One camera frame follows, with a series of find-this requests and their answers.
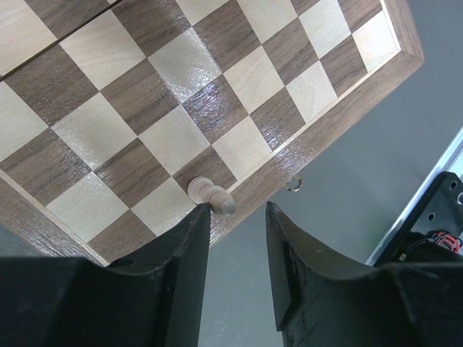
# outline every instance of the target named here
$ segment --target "red wire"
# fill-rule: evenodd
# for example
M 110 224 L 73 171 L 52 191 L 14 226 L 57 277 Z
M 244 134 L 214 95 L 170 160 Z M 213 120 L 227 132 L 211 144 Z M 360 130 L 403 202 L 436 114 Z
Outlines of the red wire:
M 451 239 L 455 243 L 455 247 L 456 247 L 455 252 L 459 252 L 460 250 L 459 242 L 452 235 L 446 235 L 446 238 Z
M 442 242 L 445 242 L 446 244 L 448 244 L 448 245 L 450 246 L 450 250 L 451 250 L 451 251 L 454 251 L 454 246 L 455 246 L 455 245 L 452 244 L 452 243 L 451 243 L 449 240 L 447 240 L 447 239 L 441 239 L 441 240 L 437 243 L 437 245 L 440 245 Z

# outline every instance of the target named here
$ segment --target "wooden chessboard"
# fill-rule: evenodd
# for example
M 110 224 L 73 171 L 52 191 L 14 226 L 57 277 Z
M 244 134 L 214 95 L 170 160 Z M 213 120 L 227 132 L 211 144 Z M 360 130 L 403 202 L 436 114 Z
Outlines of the wooden chessboard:
M 216 242 L 422 61 L 405 0 L 2 0 L 0 223 L 105 265 L 207 176 Z

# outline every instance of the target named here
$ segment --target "gray floor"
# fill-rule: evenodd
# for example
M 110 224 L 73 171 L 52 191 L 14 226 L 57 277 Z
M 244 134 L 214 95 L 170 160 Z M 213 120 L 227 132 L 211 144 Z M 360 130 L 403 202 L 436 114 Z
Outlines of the gray floor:
M 301 227 L 365 261 L 463 126 L 463 1 L 409 0 L 425 66 L 272 200 Z M 209 256 L 200 346 L 281 347 L 260 208 Z

